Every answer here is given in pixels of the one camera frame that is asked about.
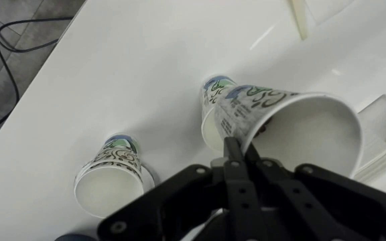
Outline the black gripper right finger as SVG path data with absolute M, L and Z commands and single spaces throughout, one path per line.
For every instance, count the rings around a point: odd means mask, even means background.
M 288 172 L 250 145 L 259 197 L 303 241 L 386 241 L 386 193 L 312 164 Z

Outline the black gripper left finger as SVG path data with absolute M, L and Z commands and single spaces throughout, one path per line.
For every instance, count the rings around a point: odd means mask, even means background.
M 118 209 L 98 225 L 99 241 L 178 241 L 213 210 L 225 213 L 205 228 L 200 241 L 264 241 L 264 220 L 250 169 L 260 157 L 225 140 L 221 166 L 191 165 Z

